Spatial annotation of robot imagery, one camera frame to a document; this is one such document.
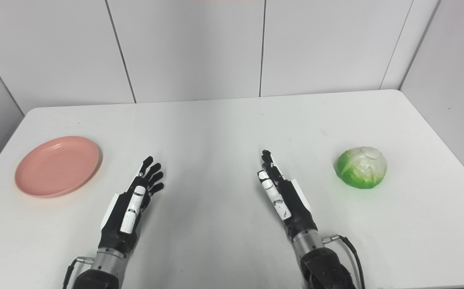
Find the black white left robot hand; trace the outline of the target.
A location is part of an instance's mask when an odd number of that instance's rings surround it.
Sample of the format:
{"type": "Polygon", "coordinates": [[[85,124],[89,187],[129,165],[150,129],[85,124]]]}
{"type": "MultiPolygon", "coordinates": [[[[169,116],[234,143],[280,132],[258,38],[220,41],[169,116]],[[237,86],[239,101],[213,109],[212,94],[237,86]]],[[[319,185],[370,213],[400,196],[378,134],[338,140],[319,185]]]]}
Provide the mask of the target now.
{"type": "Polygon", "coordinates": [[[137,227],[143,212],[157,192],[164,189],[162,165],[152,156],[142,162],[126,191],[113,196],[101,225],[98,248],[109,248],[128,255],[137,240],[137,227]]]}

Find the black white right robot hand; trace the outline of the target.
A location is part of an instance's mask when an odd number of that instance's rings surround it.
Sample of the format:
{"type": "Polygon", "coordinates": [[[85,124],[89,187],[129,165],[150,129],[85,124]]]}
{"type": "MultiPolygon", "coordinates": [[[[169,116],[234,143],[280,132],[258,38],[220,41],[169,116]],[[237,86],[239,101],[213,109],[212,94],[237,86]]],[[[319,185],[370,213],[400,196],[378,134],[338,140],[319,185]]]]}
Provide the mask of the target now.
{"type": "Polygon", "coordinates": [[[261,158],[262,170],[257,177],[282,220],[288,238],[294,241],[298,235],[317,231],[309,202],[297,180],[285,178],[269,150],[263,150],[261,158]]]}

